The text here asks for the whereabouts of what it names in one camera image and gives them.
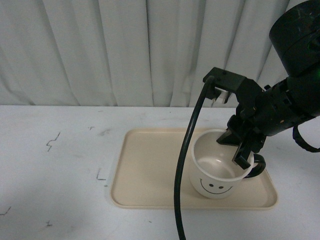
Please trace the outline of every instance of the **smiley face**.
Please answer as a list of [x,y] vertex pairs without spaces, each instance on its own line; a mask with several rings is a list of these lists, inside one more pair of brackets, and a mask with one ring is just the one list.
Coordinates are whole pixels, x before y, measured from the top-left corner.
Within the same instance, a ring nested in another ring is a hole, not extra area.
[[[231,186],[228,190],[223,191],[223,192],[213,192],[216,187],[215,187],[213,184],[210,183],[208,186],[209,186],[209,188],[212,188],[212,190],[210,189],[210,191],[209,191],[209,190],[207,190],[207,189],[204,187],[202,181],[203,181],[203,180],[200,178],[200,183],[201,183],[202,188],[203,188],[204,190],[206,190],[206,191],[207,191],[208,193],[210,193],[210,194],[224,194],[224,193],[228,192],[228,191],[233,187],[233,186]],[[224,186],[219,186],[219,187],[218,187],[218,189],[224,189],[224,188],[225,188]]]

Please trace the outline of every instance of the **table surface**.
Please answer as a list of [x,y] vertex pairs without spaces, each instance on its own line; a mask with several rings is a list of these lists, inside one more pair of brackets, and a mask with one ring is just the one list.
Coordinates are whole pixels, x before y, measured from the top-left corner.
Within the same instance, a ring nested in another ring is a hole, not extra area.
[[[0,106],[0,239],[174,240],[172,209],[122,209],[110,188],[125,134],[186,128],[192,108]],[[203,108],[197,127],[226,128],[234,108]],[[300,126],[319,146],[320,120]],[[320,239],[320,153],[292,130],[260,153],[278,192],[270,210],[182,210],[187,239]]]

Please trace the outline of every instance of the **beige tray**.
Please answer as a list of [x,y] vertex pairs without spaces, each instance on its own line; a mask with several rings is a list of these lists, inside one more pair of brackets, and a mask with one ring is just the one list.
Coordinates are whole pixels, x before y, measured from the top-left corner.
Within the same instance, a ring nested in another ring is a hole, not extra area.
[[[190,146],[207,129],[196,128]],[[126,134],[110,192],[117,206],[173,208],[174,179],[185,133],[185,128],[138,128]],[[266,170],[257,177],[243,179],[236,191],[224,199],[200,195],[189,180],[191,160],[189,147],[181,183],[181,208],[266,210],[276,204],[277,192]]]

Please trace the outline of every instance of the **curtain fold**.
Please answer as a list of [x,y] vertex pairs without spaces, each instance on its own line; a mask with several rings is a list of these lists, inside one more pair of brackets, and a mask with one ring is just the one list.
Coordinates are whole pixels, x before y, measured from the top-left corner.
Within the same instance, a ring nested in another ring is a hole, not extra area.
[[193,107],[213,67],[273,85],[270,28],[301,2],[0,1],[0,104]]

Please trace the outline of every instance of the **black mug handle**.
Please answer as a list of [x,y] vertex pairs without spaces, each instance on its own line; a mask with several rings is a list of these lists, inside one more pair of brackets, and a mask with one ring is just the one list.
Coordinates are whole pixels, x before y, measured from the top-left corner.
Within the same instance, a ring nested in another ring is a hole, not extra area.
[[249,174],[245,176],[245,179],[253,178],[261,174],[266,168],[266,161],[263,156],[259,154],[253,154],[254,163],[257,164],[254,168],[251,169]]

